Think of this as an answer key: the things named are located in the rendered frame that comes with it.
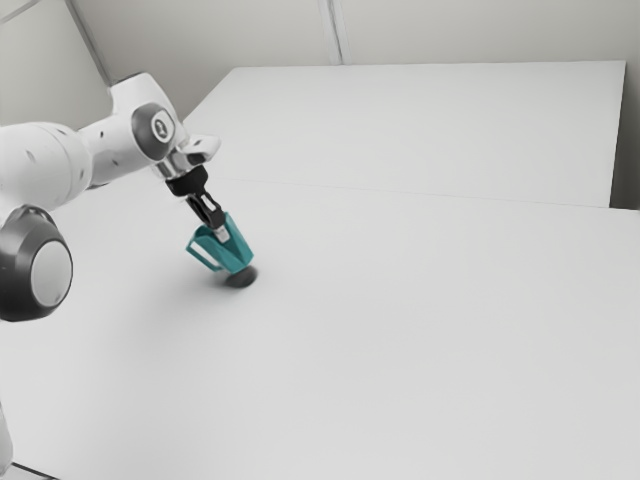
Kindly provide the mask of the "teal faceted mug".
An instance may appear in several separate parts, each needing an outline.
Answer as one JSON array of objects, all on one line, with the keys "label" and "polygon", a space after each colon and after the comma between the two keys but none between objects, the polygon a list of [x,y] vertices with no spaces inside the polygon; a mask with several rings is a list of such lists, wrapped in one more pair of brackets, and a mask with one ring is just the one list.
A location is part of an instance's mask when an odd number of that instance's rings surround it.
[{"label": "teal faceted mug", "polygon": [[211,271],[236,274],[249,266],[254,254],[228,212],[224,213],[227,233],[222,242],[216,233],[202,224],[193,233],[185,250]]}]

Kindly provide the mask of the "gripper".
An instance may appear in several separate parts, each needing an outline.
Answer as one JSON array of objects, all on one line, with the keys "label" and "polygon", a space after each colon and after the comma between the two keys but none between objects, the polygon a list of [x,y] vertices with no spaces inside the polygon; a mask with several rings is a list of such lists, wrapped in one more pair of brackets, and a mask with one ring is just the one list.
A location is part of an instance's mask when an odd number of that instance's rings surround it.
[{"label": "gripper", "polygon": [[230,240],[230,234],[226,227],[225,212],[207,192],[208,178],[205,168],[194,168],[182,176],[166,180],[165,185],[175,197],[187,196],[186,202],[199,220],[211,229],[219,242],[226,243]]}]

